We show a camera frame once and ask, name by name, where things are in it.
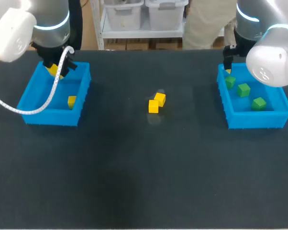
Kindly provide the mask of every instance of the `person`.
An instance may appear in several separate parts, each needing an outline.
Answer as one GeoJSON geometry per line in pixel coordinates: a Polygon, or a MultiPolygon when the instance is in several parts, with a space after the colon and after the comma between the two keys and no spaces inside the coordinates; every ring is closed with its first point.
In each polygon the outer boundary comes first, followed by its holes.
{"type": "Polygon", "coordinates": [[[235,45],[237,0],[193,0],[183,36],[184,49],[210,49],[225,27],[225,46],[235,45]]]}

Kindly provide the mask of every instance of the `black table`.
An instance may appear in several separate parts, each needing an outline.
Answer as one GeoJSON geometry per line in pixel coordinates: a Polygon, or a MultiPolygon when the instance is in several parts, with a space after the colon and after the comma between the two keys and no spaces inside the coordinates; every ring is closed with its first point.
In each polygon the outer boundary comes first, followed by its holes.
{"type": "MultiPolygon", "coordinates": [[[[228,130],[221,51],[75,60],[92,75],[78,127],[26,125],[0,106],[0,228],[288,228],[288,122],[228,130]],[[148,115],[159,89],[165,107],[148,115]]],[[[38,61],[0,63],[3,101],[17,105],[38,61]]]]}

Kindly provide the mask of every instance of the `white storage bin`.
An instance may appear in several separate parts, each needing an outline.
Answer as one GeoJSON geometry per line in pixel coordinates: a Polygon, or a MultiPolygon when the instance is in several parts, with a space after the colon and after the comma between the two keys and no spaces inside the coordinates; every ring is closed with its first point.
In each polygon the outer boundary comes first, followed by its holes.
{"type": "Polygon", "coordinates": [[[112,30],[139,30],[144,0],[101,0],[112,30]]]}
{"type": "Polygon", "coordinates": [[[145,0],[152,30],[177,30],[188,0],[145,0]]]}

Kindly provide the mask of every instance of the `white cable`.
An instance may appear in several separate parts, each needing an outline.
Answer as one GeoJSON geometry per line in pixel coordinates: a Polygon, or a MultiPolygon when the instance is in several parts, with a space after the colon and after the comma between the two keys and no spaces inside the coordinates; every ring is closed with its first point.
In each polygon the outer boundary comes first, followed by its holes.
{"type": "Polygon", "coordinates": [[[54,94],[56,92],[56,88],[57,88],[57,85],[58,85],[58,82],[59,82],[59,79],[60,79],[61,70],[62,70],[64,61],[65,61],[65,58],[66,58],[66,55],[67,55],[68,52],[73,54],[75,51],[74,51],[73,47],[71,47],[71,46],[67,46],[63,50],[63,53],[62,53],[60,61],[59,61],[58,70],[57,70],[57,73],[56,73],[56,76],[55,76],[55,80],[54,80],[54,84],[53,84],[52,90],[50,91],[50,94],[49,94],[46,102],[40,108],[38,108],[36,110],[32,110],[32,111],[23,111],[23,110],[19,110],[19,109],[16,109],[16,108],[13,108],[13,107],[7,105],[1,99],[0,99],[0,104],[3,107],[5,107],[6,109],[9,109],[10,111],[15,112],[17,114],[22,114],[22,115],[34,115],[34,114],[38,114],[38,113],[42,112],[50,104],[50,102],[53,99],[53,96],[54,96],[54,94]]]}

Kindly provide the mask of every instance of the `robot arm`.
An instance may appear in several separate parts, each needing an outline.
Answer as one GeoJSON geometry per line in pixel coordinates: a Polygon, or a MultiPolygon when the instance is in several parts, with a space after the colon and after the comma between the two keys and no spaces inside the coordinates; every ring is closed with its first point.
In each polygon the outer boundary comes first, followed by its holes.
{"type": "MultiPolygon", "coordinates": [[[[58,64],[70,37],[68,0],[0,0],[0,60],[11,62],[31,42],[50,68],[58,64]]],[[[68,68],[66,62],[63,76],[68,68]]]]}
{"type": "Polygon", "coordinates": [[[237,46],[225,47],[225,69],[240,55],[258,81],[288,85],[288,0],[238,0],[236,19],[237,46]]]}

